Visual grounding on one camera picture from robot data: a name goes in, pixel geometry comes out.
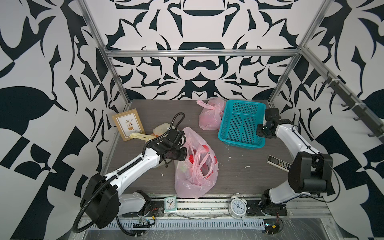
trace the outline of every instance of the remote control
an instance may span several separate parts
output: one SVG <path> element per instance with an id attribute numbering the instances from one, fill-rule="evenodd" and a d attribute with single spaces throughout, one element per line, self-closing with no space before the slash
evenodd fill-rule
<path id="1" fill-rule="evenodd" d="M 291 170 L 291 167 L 292 167 L 292 164 L 284 162 L 283 160 L 275 158 L 271 155 L 268 156 L 267 163 L 269 163 L 269 164 L 271 164 L 277 168 L 280 168 L 281 170 L 284 170 L 286 172 L 289 172 L 289 170 Z"/>

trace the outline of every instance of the white alarm clock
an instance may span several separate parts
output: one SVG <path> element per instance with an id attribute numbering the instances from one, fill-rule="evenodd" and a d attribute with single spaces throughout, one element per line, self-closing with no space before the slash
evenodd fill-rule
<path id="1" fill-rule="evenodd" d="M 177 210 L 176 196 L 164 198 L 164 211 L 171 212 Z"/>
<path id="2" fill-rule="evenodd" d="M 243 218 L 247 212 L 247 201 L 245 199 L 240 199 L 235 195 L 231 198 L 232 201 L 229 203 L 228 207 L 229 214 L 235 219 Z"/>

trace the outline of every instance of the wall hook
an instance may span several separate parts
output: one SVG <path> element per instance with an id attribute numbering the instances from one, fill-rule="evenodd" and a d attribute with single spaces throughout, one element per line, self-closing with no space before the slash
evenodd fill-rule
<path id="1" fill-rule="evenodd" d="M 375 133 L 375 134 L 368 134 L 368 137 L 378 137 L 378 136 L 380 136 L 380 135 L 382 135 L 382 133 L 377 132 L 377 133 Z"/>

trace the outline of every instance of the black cable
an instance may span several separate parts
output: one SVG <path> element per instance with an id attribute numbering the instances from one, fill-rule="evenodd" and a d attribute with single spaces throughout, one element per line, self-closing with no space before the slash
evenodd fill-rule
<path id="1" fill-rule="evenodd" d="M 164 159 L 164 163 L 165 163 L 166 168 L 168 168 L 168 164 L 170 164 L 172 161 L 173 161 L 173 159 L 171 159 L 169 162 L 167 162 L 167 160 Z"/>
<path id="2" fill-rule="evenodd" d="M 136 161 L 134 161 L 133 163 L 131 163 L 130 165 L 128 165 L 127 167 L 123 168 L 121 171 L 117 172 L 117 174 L 120 176 L 121 174 L 123 174 L 124 172 L 126 172 L 128 169 L 130 169 L 131 167 L 135 166 L 137 163 L 139 163 L 142 159 L 137 159 Z M 112 182 L 113 180 L 115 180 L 117 178 L 116 175 L 110 177 L 106 182 L 104 182 L 102 185 L 100 185 L 100 187 L 98 187 L 92 194 L 92 196 L 88 199 L 88 201 L 82 206 L 82 208 L 80 209 L 80 212 L 77 214 L 76 218 L 75 218 L 75 221 L 73 222 L 73 226 L 72 226 L 72 231 L 74 233 L 80 233 L 88 228 L 90 228 L 94 222 L 90 222 L 88 223 L 87 225 L 81 227 L 81 228 L 78 228 L 79 227 L 79 222 L 80 222 L 80 219 L 81 217 L 83 216 L 83 214 L 85 213 L 85 210 L 88 208 L 89 204 L 91 203 L 91 201 L 101 192 L 105 189 L 105 187 L 110 183 Z"/>
<path id="3" fill-rule="evenodd" d="M 280 219 L 280 221 L 281 221 L 281 229 L 277 232 L 277 233 L 279 233 L 279 232 L 281 232 L 282 230 L 283 230 L 283 228 L 284 228 L 284 222 L 283 222 L 283 220 L 279 217 L 279 216 L 277 216 L 279 219 Z"/>
<path id="4" fill-rule="evenodd" d="M 119 216 L 116 216 L 116 221 L 118 222 L 119 229 L 120 229 L 123 233 L 125 233 L 126 235 L 131 236 L 131 237 L 134 237 L 134 236 L 141 237 L 141 235 L 138 235 L 138 234 L 135 234 L 135 233 L 130 233 L 130 232 L 127 231 L 125 228 L 123 228 L 123 226 L 122 226 L 121 223 L 120 223 Z"/>
<path id="5" fill-rule="evenodd" d="M 181 136 L 183 137 L 184 142 L 183 142 L 183 144 L 179 145 L 179 147 L 182 147 L 187 142 L 187 138 L 185 137 L 185 135 L 181 135 Z"/>
<path id="6" fill-rule="evenodd" d="M 150 226 L 155 225 L 155 223 L 156 223 L 156 219 L 154 218 L 154 216 L 152 217 L 152 219 L 153 219 L 153 223 L 150 223 L 150 224 L 148 224 L 148 225 L 144 225 L 143 227 L 150 227 Z M 134 237 L 134 236 L 141 237 L 141 236 L 142 236 L 142 235 L 137 235 L 136 233 L 131 233 L 131 232 L 127 231 L 127 230 L 121 225 L 121 222 L 120 222 L 120 220 L 119 220 L 119 216 L 116 216 L 116 221 L 117 221 L 117 223 L 118 223 L 118 226 L 119 226 L 120 230 L 121 230 L 123 233 L 125 233 L 126 235 L 131 236 L 131 237 Z"/>
<path id="7" fill-rule="evenodd" d="M 301 139 L 301 137 L 299 137 L 299 136 L 295 133 L 295 129 L 294 129 L 295 126 L 296 126 L 296 125 L 293 125 L 293 127 L 292 127 L 292 132 L 293 132 L 293 133 L 294 133 L 294 134 L 295 134 L 295 135 L 296 135 L 296 136 L 297 136 L 297 137 L 304 143 L 304 145 L 307 147 L 307 149 L 311 150 L 314 154 L 316 154 L 317 157 L 321 158 L 321 159 L 323 160 L 323 162 L 325 162 L 326 164 L 328 164 L 328 166 L 331 168 L 332 172 L 335 174 L 335 176 L 336 176 L 336 180 L 337 180 L 337 184 L 339 185 L 339 192 L 337 193 L 336 198 L 333 199 L 333 200 L 331 200 L 331 201 L 323 201 L 323 200 L 316 199 L 316 198 L 314 198 L 314 197 L 312 197 L 312 196 L 308 196 L 308 195 L 300 195 L 300 196 L 301 196 L 301 197 L 310 197 L 310 198 L 313 198 L 314 200 L 317 200 L 317 201 L 319 201 L 319 202 L 325 202 L 325 203 L 334 202 L 334 201 L 340 196 L 340 192 L 341 192 L 340 181 L 339 181 L 339 177 L 338 177 L 337 174 L 336 174 L 336 171 L 333 169 L 333 167 L 332 167 L 327 161 L 324 160 L 324 158 L 321 156 L 320 153 L 316 153 L 315 151 L 313 151 L 313 150 L 311 149 L 311 146 L 308 146 L 308 145 L 305 143 L 305 141 L 304 141 L 303 139 Z"/>
<path id="8" fill-rule="evenodd" d="M 294 198 L 292 198 L 292 199 L 290 199 L 290 200 L 293 200 L 293 199 L 298 198 L 298 197 L 300 197 L 300 195 L 299 195 L 299 196 L 295 196 Z M 286 204 L 286 203 L 289 202 L 290 200 L 285 201 L 285 202 L 282 202 L 282 203 L 280 203 L 280 204 Z"/>
<path id="9" fill-rule="evenodd" d="M 160 135 L 160 136 L 158 136 L 158 137 L 156 137 L 156 138 L 154 138 L 154 139 L 150 139 L 149 141 L 147 141 L 147 142 L 144 144 L 143 151 L 141 152 L 141 154 L 143 155 L 143 157 L 144 157 L 144 154 L 145 154 L 145 151 L 146 151 L 146 149 L 147 149 L 148 144 L 149 144 L 150 142 L 154 141 L 154 140 L 158 140 L 158 139 L 160 139 L 160 138 L 166 136 L 166 135 L 169 133 L 169 131 L 172 129 L 172 126 L 173 126 L 173 124 L 174 124 L 174 122 L 175 122 L 177 116 L 179 116 L 179 115 L 183 115 L 183 116 L 182 116 L 182 118 L 180 119 L 180 121 L 177 123 L 177 125 L 175 126 L 175 130 L 177 130 L 177 127 L 179 126 L 179 124 L 181 123 L 181 121 L 183 121 L 184 118 L 185 118 L 185 114 L 184 114 L 184 113 L 181 113 L 181 112 L 180 112 L 180 113 L 177 113 L 177 114 L 173 117 L 172 122 L 170 123 L 169 129 L 168 129 L 165 133 L 163 133 L 162 135 Z"/>
<path id="10" fill-rule="evenodd" d="M 90 222 L 88 223 L 87 225 L 81 227 L 81 228 L 78 228 L 79 227 L 79 222 L 80 222 L 80 219 L 81 217 L 83 216 L 83 214 L 85 213 L 85 210 L 88 208 L 89 204 L 91 203 L 91 201 L 102 191 L 104 190 L 104 188 L 110 183 L 112 182 L 112 180 L 114 180 L 116 178 L 116 175 L 112 176 L 110 179 L 108 179 L 106 182 L 104 182 L 100 187 L 98 187 L 96 189 L 96 191 L 92 194 L 92 196 L 88 199 L 88 201 L 83 204 L 82 208 L 80 209 L 80 212 L 77 214 L 74 222 L 73 222 L 73 226 L 72 226 L 72 231 L 74 233 L 80 233 L 88 228 L 90 228 L 94 222 Z"/>
<path id="11" fill-rule="evenodd" d="M 268 211 L 269 211 L 269 208 L 270 208 L 270 207 L 273 207 L 273 206 L 271 205 L 271 206 L 263 207 L 263 206 L 260 206 L 260 205 L 259 205 L 259 207 L 256 209 L 256 211 L 253 211 L 252 213 L 247 214 L 247 215 L 248 215 L 248 216 L 255 216 L 255 215 L 257 214 L 257 211 L 259 211 L 259 210 L 261 210 L 262 213 L 264 213 L 264 214 L 273 215 L 273 214 L 271 214 L 271 213 L 265 213 L 265 212 L 264 212 L 264 210 L 268 210 Z"/>
<path id="12" fill-rule="evenodd" d="M 180 123 L 184 120 L 184 118 L 185 118 L 185 114 L 184 114 L 184 113 L 178 113 L 178 114 L 175 115 L 174 119 L 175 119 L 178 115 L 183 115 L 183 116 L 181 117 L 180 121 L 176 124 L 176 126 L 175 126 L 175 130 L 177 130 L 177 127 L 179 126 L 179 124 L 180 124 Z"/>

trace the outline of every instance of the gold picture frame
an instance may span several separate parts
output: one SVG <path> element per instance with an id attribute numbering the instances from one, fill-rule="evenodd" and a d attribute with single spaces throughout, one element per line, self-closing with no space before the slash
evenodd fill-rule
<path id="1" fill-rule="evenodd" d="M 145 134 L 143 125 L 141 124 L 139 114 L 137 113 L 136 109 L 119 113 L 112 116 L 112 118 L 119 130 L 123 141 L 132 139 L 129 137 L 131 133 Z"/>

